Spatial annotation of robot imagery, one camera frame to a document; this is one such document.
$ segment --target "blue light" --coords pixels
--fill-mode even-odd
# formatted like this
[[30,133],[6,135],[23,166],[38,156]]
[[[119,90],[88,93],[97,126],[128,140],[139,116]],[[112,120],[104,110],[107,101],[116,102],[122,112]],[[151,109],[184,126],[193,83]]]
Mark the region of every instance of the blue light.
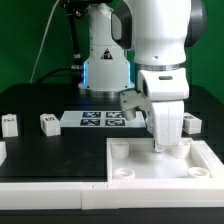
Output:
[[129,85],[132,83],[131,82],[131,64],[130,64],[130,62],[128,62],[128,82],[129,82]]
[[86,85],[86,62],[83,64],[83,85]]

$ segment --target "white cable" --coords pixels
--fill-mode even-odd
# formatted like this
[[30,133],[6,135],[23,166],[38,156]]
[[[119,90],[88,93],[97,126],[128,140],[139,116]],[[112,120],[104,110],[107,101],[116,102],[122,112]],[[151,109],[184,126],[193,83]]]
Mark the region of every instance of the white cable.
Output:
[[30,79],[30,83],[33,82],[33,78],[34,78],[34,75],[35,75],[35,71],[36,71],[36,68],[37,68],[37,64],[39,62],[39,59],[40,59],[40,55],[42,53],[42,50],[43,50],[43,47],[44,47],[44,43],[45,43],[45,40],[46,40],[46,37],[47,37],[47,33],[48,33],[48,30],[49,30],[49,27],[50,27],[50,24],[51,24],[51,20],[52,20],[52,17],[54,15],[54,12],[55,12],[55,9],[56,7],[58,6],[60,0],[57,0],[51,10],[51,14],[48,18],[48,22],[47,22],[47,26],[45,28],[45,31],[44,31],[44,36],[43,36],[43,39],[42,39],[42,42],[41,42],[41,46],[40,46],[40,50],[39,50],[39,53],[38,53],[38,56],[37,56],[37,59],[35,61],[35,65],[34,65],[34,68],[33,68],[33,72],[32,72],[32,76],[31,76],[31,79]]

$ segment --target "small white object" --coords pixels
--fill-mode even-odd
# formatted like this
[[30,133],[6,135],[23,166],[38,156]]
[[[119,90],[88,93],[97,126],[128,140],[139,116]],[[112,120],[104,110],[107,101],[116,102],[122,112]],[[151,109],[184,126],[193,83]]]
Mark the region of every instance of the small white object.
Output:
[[111,142],[111,155],[115,159],[126,159],[129,156],[129,143],[124,140]]
[[188,170],[188,177],[192,178],[210,178],[210,172],[201,167],[191,167]]
[[187,134],[201,133],[202,120],[189,113],[184,113],[183,131]]
[[18,136],[16,115],[7,114],[2,116],[2,134],[4,138]]
[[177,159],[186,159],[190,153],[190,142],[186,139],[182,139],[178,146],[172,148],[171,154]]
[[113,177],[115,179],[134,179],[135,171],[129,168],[119,168],[114,170]]
[[61,134],[60,122],[54,114],[42,114],[40,116],[40,124],[46,136]]
[[5,161],[7,157],[5,142],[0,142],[0,166]]

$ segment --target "black cable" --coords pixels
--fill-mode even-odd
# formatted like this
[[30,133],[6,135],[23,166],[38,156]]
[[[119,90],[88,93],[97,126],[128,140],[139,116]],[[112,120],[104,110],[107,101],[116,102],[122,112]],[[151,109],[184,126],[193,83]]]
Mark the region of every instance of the black cable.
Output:
[[51,78],[51,77],[62,77],[62,76],[74,76],[74,75],[55,75],[55,73],[62,72],[62,71],[71,71],[71,67],[64,67],[64,68],[57,68],[54,69],[47,74],[45,74],[43,77],[39,78],[35,83],[40,84],[42,83],[45,79]]

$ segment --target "warning label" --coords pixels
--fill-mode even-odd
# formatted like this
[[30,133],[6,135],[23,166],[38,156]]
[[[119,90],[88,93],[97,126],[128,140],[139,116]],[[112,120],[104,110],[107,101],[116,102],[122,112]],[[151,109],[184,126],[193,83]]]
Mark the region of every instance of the warning label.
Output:
[[103,56],[101,57],[101,59],[113,60],[113,57],[112,57],[112,55],[111,55],[111,53],[110,53],[108,48],[103,53]]

